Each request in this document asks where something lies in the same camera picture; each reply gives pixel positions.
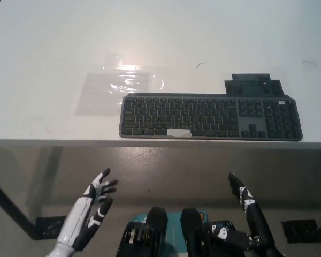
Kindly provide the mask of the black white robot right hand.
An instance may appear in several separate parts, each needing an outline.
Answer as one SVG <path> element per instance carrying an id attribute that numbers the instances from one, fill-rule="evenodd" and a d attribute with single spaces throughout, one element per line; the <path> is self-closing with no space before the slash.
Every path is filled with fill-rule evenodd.
<path id="1" fill-rule="evenodd" d="M 275 242 L 267 220 L 246 185 L 234 174 L 228 175 L 232 193 L 238 198 L 245 214 L 250 234 L 226 226 L 206 223 L 210 239 L 222 242 L 239 250 L 255 251 L 260 256 L 275 248 Z"/>

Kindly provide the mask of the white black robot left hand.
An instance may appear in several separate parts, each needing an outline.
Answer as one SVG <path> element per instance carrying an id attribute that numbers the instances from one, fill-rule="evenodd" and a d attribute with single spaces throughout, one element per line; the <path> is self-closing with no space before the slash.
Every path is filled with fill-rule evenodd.
<path id="1" fill-rule="evenodd" d="M 77 199 L 49 256 L 73 256 L 91 241 L 113 203 L 108 194 L 116 191 L 118 180 L 105 181 L 110 172 L 111 169 L 107 168 L 99 173 Z"/>

